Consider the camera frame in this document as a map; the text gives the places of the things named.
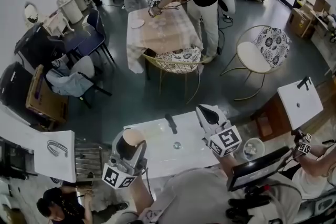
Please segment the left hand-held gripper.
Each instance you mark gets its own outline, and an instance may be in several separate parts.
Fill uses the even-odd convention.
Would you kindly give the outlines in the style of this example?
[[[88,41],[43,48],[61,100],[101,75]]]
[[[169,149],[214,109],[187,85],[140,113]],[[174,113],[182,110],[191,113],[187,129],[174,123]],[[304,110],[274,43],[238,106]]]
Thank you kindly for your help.
[[[112,142],[112,154],[104,164],[102,180],[113,189],[128,188],[134,180],[146,170],[148,160],[145,158],[146,141],[142,140],[135,149],[130,161],[124,159],[127,143],[121,131]]]

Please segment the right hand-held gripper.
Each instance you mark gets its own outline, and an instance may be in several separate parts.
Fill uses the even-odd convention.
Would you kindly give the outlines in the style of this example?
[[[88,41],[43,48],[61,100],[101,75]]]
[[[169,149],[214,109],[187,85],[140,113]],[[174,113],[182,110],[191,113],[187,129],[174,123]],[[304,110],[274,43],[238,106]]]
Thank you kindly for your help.
[[[233,155],[241,145],[241,137],[236,126],[218,106],[199,104],[196,115],[205,134],[203,141],[218,157]]]

